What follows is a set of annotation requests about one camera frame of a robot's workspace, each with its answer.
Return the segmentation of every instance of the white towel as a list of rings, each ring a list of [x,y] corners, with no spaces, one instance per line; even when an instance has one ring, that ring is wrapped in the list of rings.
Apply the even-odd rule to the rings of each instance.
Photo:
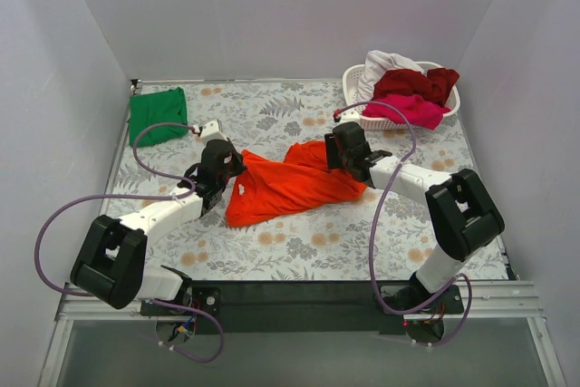
[[[369,102],[374,95],[374,85],[389,70],[401,70],[407,68],[416,72],[425,73],[413,60],[396,53],[385,53],[373,50],[366,54],[364,60],[364,72],[359,77],[358,102]]]

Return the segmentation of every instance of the laundry basket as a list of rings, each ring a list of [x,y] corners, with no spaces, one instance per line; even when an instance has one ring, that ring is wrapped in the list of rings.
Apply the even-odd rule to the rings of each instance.
[[[429,63],[429,62],[417,62],[417,64],[423,68],[423,70],[431,70],[433,68],[441,68],[440,65],[437,63]],[[359,77],[364,72],[364,65],[355,65],[354,67],[349,68],[344,72],[343,75],[343,92],[344,92],[344,99],[346,100],[346,104],[353,104],[356,102],[361,102],[362,100],[359,99]],[[459,110],[460,100],[459,100],[459,93],[457,92],[457,87],[453,86],[451,93],[449,94],[449,98],[445,103],[445,107],[449,108],[450,111],[443,114],[443,118],[450,117],[454,113]],[[392,129],[406,129],[406,124],[395,124],[391,120],[387,118],[369,118],[362,116],[362,112],[364,111],[366,106],[361,105],[355,108],[350,109],[349,111],[345,111],[343,116],[358,119],[357,121],[361,125],[361,127],[368,131],[389,131]]]

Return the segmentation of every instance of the basket rim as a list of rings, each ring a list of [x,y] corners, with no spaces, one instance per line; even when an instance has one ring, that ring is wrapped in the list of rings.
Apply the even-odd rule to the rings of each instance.
[[[431,68],[443,68],[441,65],[439,65],[438,63],[432,63],[431,61],[415,61],[416,64],[422,66],[429,66]],[[356,65],[353,65],[352,67],[346,69],[346,71],[343,74],[343,95],[344,95],[344,100],[346,101],[347,104],[350,104],[347,100],[346,100],[346,96],[347,96],[347,86],[346,86],[346,79],[348,78],[349,74],[352,71],[355,70],[362,70],[364,69],[364,64],[363,63],[357,63]],[[451,109],[449,112],[444,113],[443,114],[443,118],[447,118],[450,117],[451,115],[455,115],[458,110],[459,110],[459,106],[461,105],[461,98],[459,97],[459,91],[457,90],[457,86],[453,85],[453,88],[451,89],[451,92],[455,92],[455,106],[453,107],[453,109]],[[388,118],[369,118],[369,117],[365,117],[361,114],[359,114],[359,116],[361,117],[361,120],[365,120],[365,121],[391,121]]]

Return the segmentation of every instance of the folded green towel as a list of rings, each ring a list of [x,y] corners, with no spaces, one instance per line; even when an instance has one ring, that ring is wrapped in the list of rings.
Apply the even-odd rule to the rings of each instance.
[[[146,128],[158,122],[188,123],[188,108],[185,93],[181,88],[134,95],[130,98],[129,144],[133,146],[137,136]],[[160,144],[166,140],[181,138],[188,133],[180,127],[159,127],[145,134],[139,141],[140,147]]]

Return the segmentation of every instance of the floral tablecloth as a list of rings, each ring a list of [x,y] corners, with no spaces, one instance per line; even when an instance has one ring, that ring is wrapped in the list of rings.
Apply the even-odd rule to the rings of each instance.
[[[269,160],[283,160],[296,142],[322,140],[333,127],[333,110],[343,106],[340,83],[232,82],[180,85],[188,101],[190,123],[222,121],[238,150],[248,149]],[[175,85],[146,85],[143,93]],[[406,131],[368,131],[374,149],[402,156],[411,142]],[[412,163],[456,171],[472,166],[464,133],[456,116],[436,131],[417,129],[418,148]],[[193,135],[140,149],[156,169],[182,174],[199,160],[202,145]],[[137,166],[126,143],[114,180],[115,193],[164,194],[173,180],[150,175]],[[194,279],[209,280],[361,280],[368,279],[368,237],[378,190],[367,189],[357,201],[326,205],[244,228],[229,228],[224,219],[233,182],[214,210],[177,228],[155,245],[148,262],[175,267]],[[115,200],[107,213],[117,217],[148,202]],[[408,279],[435,246],[428,210],[390,194],[383,207],[377,236],[377,276]],[[505,279],[497,243],[469,261],[474,279]]]

